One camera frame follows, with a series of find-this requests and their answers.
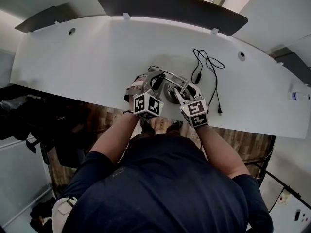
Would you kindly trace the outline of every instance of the plastic bottle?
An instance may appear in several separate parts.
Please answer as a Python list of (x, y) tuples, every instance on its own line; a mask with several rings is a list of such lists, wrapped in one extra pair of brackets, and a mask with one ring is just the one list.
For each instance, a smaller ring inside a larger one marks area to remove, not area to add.
[(303, 92), (289, 92), (287, 97), (290, 100), (310, 100), (310, 95)]

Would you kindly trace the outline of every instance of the metal object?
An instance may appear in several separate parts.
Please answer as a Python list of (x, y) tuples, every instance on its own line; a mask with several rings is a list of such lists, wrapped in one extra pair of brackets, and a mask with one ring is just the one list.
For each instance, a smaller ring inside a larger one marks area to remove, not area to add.
[(252, 162), (247, 162), (247, 163), (244, 163), (244, 164), (247, 166), (247, 165), (251, 165), (251, 164), (263, 163), (264, 161), (265, 160), (252, 161)]
[[(144, 81), (136, 81), (141, 77), (145, 77)], [(157, 66), (149, 66), (148, 73), (137, 76), (132, 83), (132, 86), (138, 85), (141, 85), (141, 90), (128, 88), (124, 96), (124, 99), (128, 101), (129, 96), (133, 95), (134, 115), (148, 119), (160, 116), (164, 103), (159, 97), (164, 86), (164, 95), (167, 100), (180, 104), (179, 110), (192, 127), (208, 124), (208, 106), (200, 88), (184, 77)]]

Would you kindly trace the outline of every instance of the floor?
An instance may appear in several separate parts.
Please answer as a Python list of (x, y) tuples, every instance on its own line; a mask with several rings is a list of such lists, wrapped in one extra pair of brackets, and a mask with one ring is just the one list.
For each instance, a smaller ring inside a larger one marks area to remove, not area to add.
[[(98, 137), (101, 133), (105, 132), (111, 125), (113, 125), (120, 116), (122, 116), (122, 110), (109, 108), (105, 106), (99, 106), (91, 103), (81, 102), (80, 106), (88, 111), (87, 126), (90, 130), (98, 132)], [(156, 134), (165, 133), (168, 126), (172, 123), (171, 120), (158, 117), (152, 119), (152, 126), (156, 131)], [(133, 135), (140, 133), (139, 124), (136, 126)], [(272, 144), (272, 136), (247, 133), (235, 130), (214, 128), (214, 130), (223, 137), (240, 155), (244, 162), (252, 162), (261, 160), (267, 157), (267, 154)], [(189, 124), (184, 123), (181, 129), (181, 135), (190, 138), (197, 147), (200, 148), (201, 142), (198, 138), (195, 130), (190, 127)], [(49, 153), (49, 170), (52, 178), (52, 185), (55, 194), (58, 196), (61, 192), (61, 186), (67, 185), (72, 178), (75, 169), (65, 167), (59, 164), (56, 151), (52, 149)], [(254, 165), (248, 165), (251, 175), (258, 177), (259, 169)]]
[(30, 226), (29, 222), (31, 221), (30, 212), (32, 209), (39, 203), (44, 203), (53, 197), (52, 192), (48, 192), (44, 195), (39, 201), (37, 201), (34, 205), (25, 210), (22, 214), (20, 214), (17, 218), (15, 218), (10, 224), (8, 224), (4, 231), (5, 233), (36, 233), (36, 231)]

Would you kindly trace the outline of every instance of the white clip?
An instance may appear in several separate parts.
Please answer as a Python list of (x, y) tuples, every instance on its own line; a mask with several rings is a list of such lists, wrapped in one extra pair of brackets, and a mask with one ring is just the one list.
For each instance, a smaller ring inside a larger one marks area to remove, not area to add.
[(216, 35), (218, 33), (219, 29), (213, 28), (210, 34)]
[(129, 19), (131, 19), (131, 16), (128, 13), (123, 13), (123, 18), (125, 20), (129, 20)]
[(60, 23), (60, 22), (58, 22), (58, 21), (55, 21), (54, 23), (55, 23), (55, 25), (57, 26), (57, 28), (60, 28), (60, 26), (62, 26), (62, 23)]

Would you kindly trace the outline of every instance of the white desk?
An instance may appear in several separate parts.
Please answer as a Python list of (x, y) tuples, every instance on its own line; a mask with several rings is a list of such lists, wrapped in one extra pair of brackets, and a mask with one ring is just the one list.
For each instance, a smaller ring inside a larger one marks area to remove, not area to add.
[[(75, 33), (69, 36), (71, 28)], [(157, 65), (190, 78), (196, 67), (192, 49), (204, 49), (226, 66), (216, 70), (223, 115), (217, 100), (209, 108), (211, 126), (305, 138), (309, 101), (287, 99), (291, 84), (309, 92), (286, 68), (256, 48), (209, 30), (160, 19), (86, 17), (26, 34), (20, 42), (11, 83), (90, 103), (127, 109), (125, 89)], [(242, 51), (246, 60), (238, 59)], [(209, 100), (214, 75), (205, 67), (199, 87)], [(164, 97), (163, 117), (182, 119)]]

